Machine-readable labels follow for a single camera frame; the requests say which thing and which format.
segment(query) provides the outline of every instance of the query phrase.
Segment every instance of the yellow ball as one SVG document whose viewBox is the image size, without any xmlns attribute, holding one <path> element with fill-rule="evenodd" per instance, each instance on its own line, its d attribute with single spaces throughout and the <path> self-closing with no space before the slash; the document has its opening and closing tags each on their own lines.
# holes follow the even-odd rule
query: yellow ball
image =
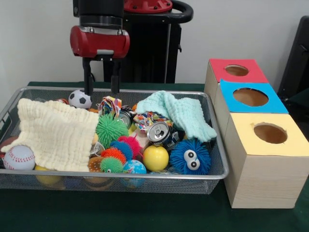
<svg viewBox="0 0 309 232">
<path fill-rule="evenodd" d="M 94 144 L 97 143 L 97 141 L 98 141 L 98 135 L 97 135 L 97 133 L 95 133 L 91 144 L 94 145 Z"/>
<path fill-rule="evenodd" d="M 35 166 L 34 170 L 50 171 L 49 169 L 41 167 L 41 166 L 38 166 L 38 165 Z M 61 178 L 62 178 L 61 176 L 58 176 L 58 175 L 36 175 L 35 177 L 43 185 L 48 185 L 48 186 L 53 185 L 53 184 L 59 182 L 61 180 Z"/>
<path fill-rule="evenodd" d="M 149 146 L 143 153 L 143 163 L 150 171 L 161 171 L 169 163 L 168 151 L 162 146 Z"/>
<path fill-rule="evenodd" d="M 132 134 L 135 130 L 136 130 L 136 126 L 135 126 L 134 123 L 132 123 L 130 128 L 129 128 L 129 135 Z"/>
</svg>

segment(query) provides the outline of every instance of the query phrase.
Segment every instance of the metal mesh basket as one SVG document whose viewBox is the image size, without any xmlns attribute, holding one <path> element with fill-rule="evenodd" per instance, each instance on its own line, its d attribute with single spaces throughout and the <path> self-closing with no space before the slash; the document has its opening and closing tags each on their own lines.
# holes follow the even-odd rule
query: metal mesh basket
<svg viewBox="0 0 309 232">
<path fill-rule="evenodd" d="M 17 136 L 19 118 L 17 103 L 20 98 L 31 100 L 57 100 L 67 98 L 75 88 L 56 87 L 26 87 L 18 90 L 0 113 L 2 123 L 1 142 L 11 136 Z M 108 89 L 95 89 L 93 107 L 100 103 L 104 96 L 120 98 L 124 105 L 134 105 L 150 96 L 155 91 L 121 90 L 117 95 Z M 174 92 L 177 99 L 184 97 L 197 99 L 202 105 L 204 118 L 217 131 L 218 137 L 208 144 L 211 169 L 208 175 L 180 175 L 180 174 L 110 174 L 84 172 L 57 171 L 19 171 L 0 169 L 0 189 L 58 189 L 84 191 L 129 191 L 129 192 L 157 192 L 157 193 L 194 193 L 210 194 L 220 179 L 228 174 L 225 151 L 219 134 L 209 97 L 201 92 Z"/>
</svg>

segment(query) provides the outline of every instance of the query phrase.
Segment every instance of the red box top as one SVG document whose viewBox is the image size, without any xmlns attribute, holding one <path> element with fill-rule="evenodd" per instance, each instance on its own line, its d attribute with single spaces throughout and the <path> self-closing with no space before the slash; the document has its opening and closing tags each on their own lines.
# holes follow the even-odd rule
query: red box top
<svg viewBox="0 0 309 232">
<path fill-rule="evenodd" d="M 268 83 L 254 59 L 210 59 L 212 70 L 220 82 Z"/>
</svg>

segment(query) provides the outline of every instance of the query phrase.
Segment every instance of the googly eyes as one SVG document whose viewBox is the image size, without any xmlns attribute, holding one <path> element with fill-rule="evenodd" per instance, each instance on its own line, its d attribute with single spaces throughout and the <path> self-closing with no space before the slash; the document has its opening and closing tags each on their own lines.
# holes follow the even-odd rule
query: googly eyes
<svg viewBox="0 0 309 232">
<path fill-rule="evenodd" d="M 197 170 L 201 165 L 197 158 L 197 154 L 193 150 L 186 150 L 186 152 L 183 154 L 183 158 L 187 162 L 188 169 L 192 171 Z"/>
<path fill-rule="evenodd" d="M 197 170 L 199 168 L 199 166 L 200 166 L 200 162 L 199 162 L 198 159 L 190 161 L 190 162 L 187 162 L 188 169 L 190 169 L 192 171 Z"/>
<path fill-rule="evenodd" d="M 189 162 L 195 160 L 197 158 L 197 154 L 193 150 L 186 150 L 183 157 L 186 162 Z"/>
</svg>

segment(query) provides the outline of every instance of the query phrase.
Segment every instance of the red spiky ball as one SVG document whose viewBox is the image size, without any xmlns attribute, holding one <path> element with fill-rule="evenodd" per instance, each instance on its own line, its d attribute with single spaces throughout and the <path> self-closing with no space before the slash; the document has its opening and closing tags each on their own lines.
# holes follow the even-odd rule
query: red spiky ball
<svg viewBox="0 0 309 232">
<path fill-rule="evenodd" d="M 101 157 L 114 157 L 121 161 L 122 165 L 126 163 L 126 157 L 121 153 L 117 148 L 108 148 L 105 151 L 101 152 Z"/>
<path fill-rule="evenodd" d="M 120 136 L 118 141 L 125 142 L 129 144 L 133 151 L 133 159 L 135 160 L 136 157 L 140 154 L 141 146 L 140 143 L 137 141 L 136 138 L 130 136 Z"/>
</svg>

